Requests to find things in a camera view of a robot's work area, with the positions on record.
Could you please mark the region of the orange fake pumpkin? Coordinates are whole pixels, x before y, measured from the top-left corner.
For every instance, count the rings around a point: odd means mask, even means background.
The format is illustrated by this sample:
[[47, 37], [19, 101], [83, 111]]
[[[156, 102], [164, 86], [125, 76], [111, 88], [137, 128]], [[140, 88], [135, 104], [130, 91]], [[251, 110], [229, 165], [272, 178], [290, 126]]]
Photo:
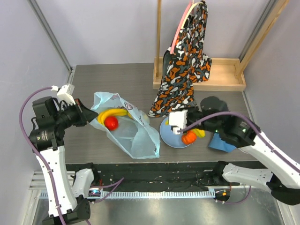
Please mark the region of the orange fake pumpkin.
[[190, 145], [190, 144], [194, 143], [196, 141], [196, 139], [197, 139], [197, 135], [192, 130], [184, 133], [181, 137], [181, 141], [185, 145]]

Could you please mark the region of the light blue plastic bag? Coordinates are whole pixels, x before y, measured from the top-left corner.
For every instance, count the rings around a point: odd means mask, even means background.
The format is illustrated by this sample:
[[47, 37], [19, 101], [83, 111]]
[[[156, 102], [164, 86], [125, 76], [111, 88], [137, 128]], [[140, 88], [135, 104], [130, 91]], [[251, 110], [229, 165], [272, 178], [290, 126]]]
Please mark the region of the light blue plastic bag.
[[97, 118], [90, 124], [98, 130], [106, 132], [106, 136], [133, 159], [153, 159], [160, 156], [160, 135], [150, 126], [148, 116], [136, 106], [120, 97], [118, 93], [95, 92], [92, 110], [100, 114], [110, 108], [128, 110], [128, 116], [116, 116], [119, 127], [108, 130]]

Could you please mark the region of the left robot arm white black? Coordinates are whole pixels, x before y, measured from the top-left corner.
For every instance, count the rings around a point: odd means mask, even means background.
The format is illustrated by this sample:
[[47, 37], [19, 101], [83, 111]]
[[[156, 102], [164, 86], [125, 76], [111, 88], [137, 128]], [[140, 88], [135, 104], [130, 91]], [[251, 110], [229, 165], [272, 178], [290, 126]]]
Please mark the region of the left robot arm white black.
[[71, 105], [66, 101], [43, 97], [32, 103], [35, 117], [29, 135], [37, 150], [48, 193], [48, 217], [44, 225], [74, 225], [90, 218], [87, 199], [90, 187], [95, 187], [100, 176], [93, 163], [81, 165], [69, 181], [65, 163], [65, 130], [71, 126], [83, 127], [97, 117], [76, 98]]

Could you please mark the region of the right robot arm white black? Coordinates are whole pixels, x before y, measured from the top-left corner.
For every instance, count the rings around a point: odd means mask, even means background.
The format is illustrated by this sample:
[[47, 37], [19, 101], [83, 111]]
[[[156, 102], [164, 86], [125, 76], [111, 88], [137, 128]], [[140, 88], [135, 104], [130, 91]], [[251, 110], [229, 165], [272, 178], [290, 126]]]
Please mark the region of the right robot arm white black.
[[269, 192], [287, 205], [300, 203], [300, 164], [277, 147], [248, 117], [229, 111], [226, 102], [212, 96], [203, 99], [200, 107], [188, 108], [184, 128], [217, 134], [223, 142], [251, 155], [265, 167], [250, 169], [218, 162], [211, 174], [215, 184], [248, 184]]

